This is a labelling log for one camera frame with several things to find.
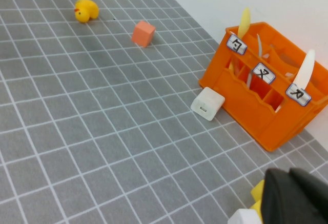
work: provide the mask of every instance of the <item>yellow object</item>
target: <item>yellow object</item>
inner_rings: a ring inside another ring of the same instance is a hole
[[[257,201],[253,206],[251,206],[251,209],[256,210],[258,216],[261,219],[261,222],[263,223],[262,213],[261,213],[261,203],[262,203],[262,200]]]
[[[75,17],[80,23],[96,19],[99,15],[98,5],[91,0],[78,0],[75,4]]]
[[[249,8],[246,8],[241,16],[241,21],[238,27],[237,36],[242,39],[247,33],[251,25],[251,12]]]
[[[262,194],[263,194],[263,188],[264,188],[264,179],[259,182],[252,190],[251,195],[253,196],[255,202],[258,200],[262,200]]]
[[[244,9],[241,15],[241,21],[238,27],[237,37],[242,39],[244,35],[247,33],[247,31],[249,30],[250,25],[251,25],[251,12],[250,9],[247,7],[246,9]],[[234,74],[236,74],[236,72],[239,72],[238,69],[235,69],[236,67],[237,66],[235,66],[235,63],[233,63],[233,61],[230,61],[229,70],[234,72]]]

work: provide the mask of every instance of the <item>white wall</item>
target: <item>white wall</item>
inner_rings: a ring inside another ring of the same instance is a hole
[[[245,7],[252,22],[265,21],[303,51],[316,50],[316,60],[328,68],[328,0],[177,0],[218,42],[226,27],[240,22]],[[328,149],[328,107],[308,125],[308,131]]]

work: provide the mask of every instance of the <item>black object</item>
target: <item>black object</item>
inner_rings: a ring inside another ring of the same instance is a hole
[[[268,169],[262,196],[264,224],[327,224],[328,186],[302,169]]]

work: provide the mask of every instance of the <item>white object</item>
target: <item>white object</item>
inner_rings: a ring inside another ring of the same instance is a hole
[[[315,51],[311,49],[306,54],[304,61],[301,67],[299,68],[298,73],[293,81],[294,84],[296,84],[299,88],[302,88],[303,90],[305,90],[305,88],[307,87],[310,81],[314,68],[314,62],[315,62],[314,59],[315,59]]]
[[[205,87],[194,99],[190,108],[206,120],[212,120],[224,101],[225,98],[222,95]]]
[[[315,50],[311,49],[307,52],[298,73],[290,85],[286,94],[297,101],[300,105],[306,106],[311,100],[311,97],[305,92],[308,83],[310,82],[311,75],[315,62]],[[281,105],[276,109],[276,113],[280,110]]]
[[[262,224],[256,210],[239,209],[228,220],[228,224]]]
[[[257,42],[258,42],[258,56],[262,57],[262,43],[261,43],[260,35],[258,34],[257,34]],[[250,71],[247,77],[246,85],[248,88],[251,86],[251,81],[252,81],[252,71]]]

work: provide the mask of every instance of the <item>white charger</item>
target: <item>white charger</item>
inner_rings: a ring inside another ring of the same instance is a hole
[[[194,99],[190,108],[206,120],[211,121],[224,101],[225,98],[222,95],[209,87],[205,87]]]

